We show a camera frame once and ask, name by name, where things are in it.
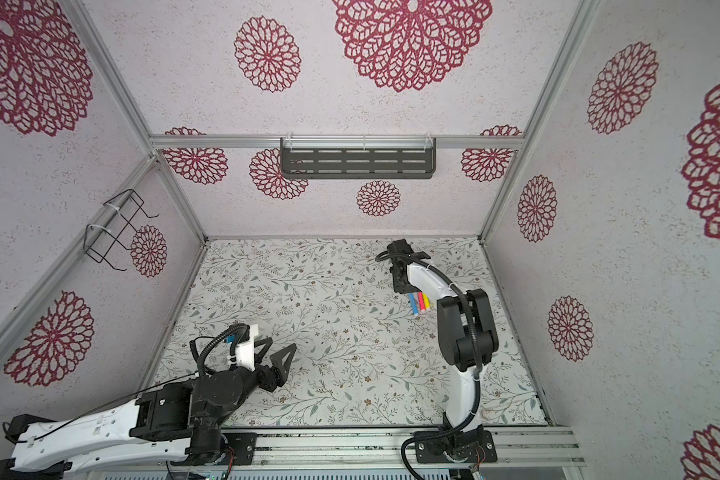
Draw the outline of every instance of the black cable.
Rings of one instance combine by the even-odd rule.
[[[197,341],[200,339],[213,339],[213,338],[214,337],[212,337],[212,336],[201,335],[201,336],[196,336],[194,338],[194,340],[190,340],[190,352],[192,353],[192,358],[195,360],[195,363],[197,363],[197,358],[200,356],[200,354],[197,352]],[[209,375],[213,375],[214,373],[216,373],[216,370],[206,367],[206,372]]]
[[[482,356],[479,354],[480,351],[478,350],[478,329],[474,324],[474,319],[472,318],[472,312],[469,307],[469,302],[467,301],[466,295],[462,293],[461,290],[451,282],[451,279],[448,278],[446,274],[443,274],[440,270],[438,270],[431,264],[428,264],[427,262],[424,262],[423,260],[420,260],[418,258],[413,258],[412,256],[407,254],[390,254],[389,252],[381,252],[379,255],[376,255],[375,260],[377,262],[383,262],[384,260],[390,260],[392,258],[403,258],[413,262],[414,264],[421,265],[427,270],[431,270],[432,272],[434,272],[435,275],[442,278],[442,280],[447,283],[448,286],[450,286],[451,290],[456,293],[456,296],[461,303],[462,310],[464,311],[464,316],[467,319],[467,330],[469,331],[469,336],[472,343],[472,352],[474,355],[474,401],[472,403],[472,409],[469,415],[467,415],[467,417],[456,427],[450,428],[449,430],[445,430],[443,432],[432,433],[430,435],[410,437],[408,440],[405,440],[400,447],[400,455],[402,456],[403,464],[405,465],[406,469],[411,473],[411,475],[413,475],[414,478],[416,478],[416,480],[425,480],[423,476],[417,474],[416,471],[413,470],[411,463],[408,462],[408,458],[405,456],[405,449],[413,442],[435,440],[437,438],[447,437],[455,433],[459,433],[461,429],[469,425],[470,422],[472,422],[472,420],[474,419],[474,416],[477,415],[478,408],[480,408],[480,372],[482,372],[483,370]]]
[[[432,433],[429,435],[422,435],[418,437],[410,437],[408,440],[403,442],[402,446],[400,446],[400,455],[402,456],[403,464],[405,464],[405,467],[408,469],[411,475],[416,478],[416,480],[426,479],[423,476],[417,474],[415,470],[413,470],[411,463],[408,461],[408,457],[405,456],[405,449],[408,448],[408,446],[411,445],[413,442],[436,440],[438,438],[447,437],[455,433],[459,433],[462,428],[469,425],[470,422],[474,419],[474,416],[478,413],[478,408],[480,408],[480,380],[474,380],[474,401],[472,402],[472,409],[462,423],[456,425],[449,430],[445,430],[444,432]]]
[[[111,402],[107,402],[107,403],[105,403],[105,404],[99,405],[99,406],[96,407],[96,408],[92,408],[91,410],[88,410],[86,413],[81,413],[81,414],[79,414],[79,415],[76,416],[75,418],[72,418],[71,420],[67,421],[67,422],[66,422],[65,424],[63,424],[62,426],[58,426],[58,427],[54,428],[53,430],[51,430],[50,432],[44,433],[43,435],[41,435],[41,436],[39,436],[39,437],[36,437],[35,440],[36,440],[36,441],[37,441],[37,440],[40,440],[41,438],[45,438],[45,437],[47,437],[48,435],[50,435],[51,433],[53,433],[53,432],[58,432],[58,431],[61,430],[62,428],[66,427],[67,425],[69,425],[69,424],[71,424],[72,422],[74,422],[75,420],[79,420],[80,418],[83,418],[83,417],[85,417],[86,415],[90,415],[91,413],[96,413],[97,411],[101,410],[102,408],[105,408],[106,406],[110,406],[110,405],[112,405],[112,404],[115,403],[115,402],[119,402],[119,401],[125,400],[125,399],[130,399],[132,396],[134,396],[134,395],[139,395],[140,393],[144,393],[144,392],[146,392],[146,391],[149,390],[149,389],[155,388],[156,386],[163,386],[163,385],[165,385],[166,383],[171,383],[171,382],[174,382],[175,380],[185,379],[185,378],[187,378],[188,376],[193,376],[195,373],[196,373],[196,372],[187,373],[186,375],[178,376],[178,377],[176,377],[175,379],[165,380],[164,382],[157,383],[157,384],[152,385],[152,386],[148,386],[148,387],[145,388],[145,389],[141,389],[141,390],[139,390],[138,392],[129,393],[128,395],[123,395],[122,397],[116,398],[115,400],[112,400]],[[18,440],[18,441],[16,441],[16,443],[27,443],[27,441],[26,441],[26,440]]]
[[[234,323],[227,327],[226,330],[221,332],[219,335],[213,337],[213,340],[208,342],[208,345],[206,345],[206,348],[202,349],[200,352],[200,355],[197,357],[197,372],[200,374],[200,376],[205,376],[206,374],[206,358],[208,357],[208,354],[211,353],[211,351],[221,343],[222,340],[227,338],[228,336],[234,334],[235,339],[232,341],[234,345],[237,345],[237,342],[242,337],[242,334],[248,331],[248,325],[245,323]]]

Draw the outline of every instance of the black mounting bracket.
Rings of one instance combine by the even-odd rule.
[[[416,432],[413,438],[431,435]],[[416,461],[427,463],[496,463],[496,447],[490,432],[482,425],[468,432],[460,432],[435,440],[417,440]]]
[[[222,434],[222,443],[224,444],[223,455],[216,460],[216,465],[229,465],[230,453],[226,451],[231,448],[235,453],[232,465],[248,466],[253,462],[253,453],[256,451],[256,434],[255,433],[236,433],[225,432]]]

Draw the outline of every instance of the blue marker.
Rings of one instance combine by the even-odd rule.
[[[413,309],[413,314],[418,315],[418,308],[416,308],[416,300],[413,298],[413,293],[408,294],[408,300],[411,302],[411,308]]]

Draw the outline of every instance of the aluminum rail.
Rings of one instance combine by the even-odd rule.
[[[586,466],[576,437],[567,427],[486,426],[494,440],[498,462],[485,468]],[[404,428],[233,428],[224,432],[254,432],[258,435],[253,463],[235,466],[241,470],[401,468],[400,445],[414,432],[432,427]],[[419,465],[415,444],[406,451],[414,468],[468,468],[469,464]],[[138,472],[155,469],[155,463],[108,467],[107,472]],[[171,471],[219,469],[224,466],[179,467]]]
[[[280,148],[284,138],[290,148],[324,149],[403,148],[420,150],[432,146],[436,138],[440,148],[521,149],[523,137],[484,137],[482,135],[151,135],[155,149],[163,148]]]
[[[512,193],[520,188],[525,165],[532,155],[536,145],[541,138],[544,127],[552,115],[552,108],[564,89],[565,81],[574,70],[576,59],[581,51],[584,40],[594,24],[597,9],[603,0],[580,0],[574,19],[571,21],[557,57],[552,64],[552,69],[544,83],[539,100],[536,103],[534,112],[525,129],[525,137],[528,139],[526,145],[520,149],[518,154],[507,168],[504,180],[501,182],[499,192],[490,207],[488,216],[480,229],[480,239],[489,242],[504,209],[509,205],[509,198]]]

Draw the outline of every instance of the cable tie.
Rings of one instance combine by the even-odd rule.
[[[88,225],[88,226],[91,227],[91,228],[94,228],[94,227],[96,227],[96,228],[101,228],[102,230],[104,230],[104,231],[107,232],[108,234],[112,234],[112,230],[106,228],[105,226],[96,225],[96,224],[91,224],[91,225]]]

